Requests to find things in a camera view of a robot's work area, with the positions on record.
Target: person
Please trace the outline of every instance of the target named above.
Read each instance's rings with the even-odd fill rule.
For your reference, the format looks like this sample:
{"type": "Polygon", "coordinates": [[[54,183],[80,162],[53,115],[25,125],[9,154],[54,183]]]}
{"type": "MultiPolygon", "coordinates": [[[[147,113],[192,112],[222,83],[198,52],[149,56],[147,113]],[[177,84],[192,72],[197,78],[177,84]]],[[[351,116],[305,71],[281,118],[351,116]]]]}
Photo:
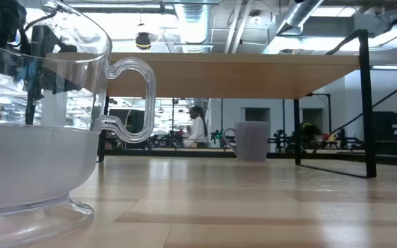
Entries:
{"type": "Polygon", "coordinates": [[[199,106],[192,107],[190,109],[190,117],[194,122],[192,128],[187,128],[190,137],[183,141],[183,146],[194,147],[194,144],[197,144],[197,148],[206,148],[207,128],[203,109],[199,106]]]}

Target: dark hair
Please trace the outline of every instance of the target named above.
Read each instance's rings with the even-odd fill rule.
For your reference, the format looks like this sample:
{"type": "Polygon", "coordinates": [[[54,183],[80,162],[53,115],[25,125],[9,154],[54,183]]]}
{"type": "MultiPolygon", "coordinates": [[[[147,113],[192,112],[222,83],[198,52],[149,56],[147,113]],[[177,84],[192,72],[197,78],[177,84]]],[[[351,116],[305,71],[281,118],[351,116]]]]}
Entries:
{"type": "Polygon", "coordinates": [[[191,107],[191,110],[196,112],[201,117],[203,121],[203,126],[205,127],[205,136],[207,136],[207,127],[206,127],[205,113],[203,112],[203,108],[199,106],[194,106],[191,107]]]}

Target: clear glass handle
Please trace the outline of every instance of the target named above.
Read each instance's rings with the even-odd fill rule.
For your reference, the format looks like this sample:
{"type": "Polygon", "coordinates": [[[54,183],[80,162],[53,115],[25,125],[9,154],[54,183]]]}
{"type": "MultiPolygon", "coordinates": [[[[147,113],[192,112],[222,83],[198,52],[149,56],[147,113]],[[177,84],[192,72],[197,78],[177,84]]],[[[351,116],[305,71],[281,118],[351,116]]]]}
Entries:
{"type": "Polygon", "coordinates": [[[121,119],[116,116],[101,115],[101,129],[110,130],[129,143],[140,143],[151,136],[154,128],[154,111],[156,107],[156,76],[145,61],[137,58],[125,58],[117,61],[107,69],[107,78],[115,79],[124,70],[135,70],[142,74],[146,81],[145,118],[140,132],[133,134],[126,130],[121,119]]]}

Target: light wood floor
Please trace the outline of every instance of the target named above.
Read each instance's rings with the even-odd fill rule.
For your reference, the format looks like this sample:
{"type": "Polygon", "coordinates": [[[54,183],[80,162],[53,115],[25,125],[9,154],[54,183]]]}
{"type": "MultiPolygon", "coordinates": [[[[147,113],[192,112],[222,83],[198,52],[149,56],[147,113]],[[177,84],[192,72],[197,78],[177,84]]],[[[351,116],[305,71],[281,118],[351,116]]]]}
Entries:
{"type": "Polygon", "coordinates": [[[43,247],[397,248],[397,166],[378,173],[366,180],[291,160],[111,156],[71,194],[94,208],[92,225],[43,247]]]}

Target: ceiling light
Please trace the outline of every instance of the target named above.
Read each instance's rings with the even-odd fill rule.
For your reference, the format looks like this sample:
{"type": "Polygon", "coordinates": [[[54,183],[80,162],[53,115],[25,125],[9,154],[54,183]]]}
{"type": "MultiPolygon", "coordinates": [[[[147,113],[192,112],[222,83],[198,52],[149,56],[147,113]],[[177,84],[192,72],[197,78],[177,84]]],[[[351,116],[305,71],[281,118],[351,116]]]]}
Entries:
{"type": "Polygon", "coordinates": [[[397,28],[391,29],[389,32],[385,32],[383,34],[374,37],[374,42],[378,45],[384,45],[394,40],[397,37],[397,28]]]}
{"type": "Polygon", "coordinates": [[[351,17],[355,13],[355,9],[351,6],[318,7],[311,17],[351,17]]]}
{"type": "Polygon", "coordinates": [[[297,38],[275,37],[268,45],[268,50],[297,50],[301,49],[301,42],[297,38]]]}
{"type": "Polygon", "coordinates": [[[330,51],[334,49],[344,38],[338,37],[313,37],[306,38],[301,43],[304,50],[330,51]]]}
{"type": "Polygon", "coordinates": [[[372,70],[397,70],[397,65],[373,65],[372,70]]]}

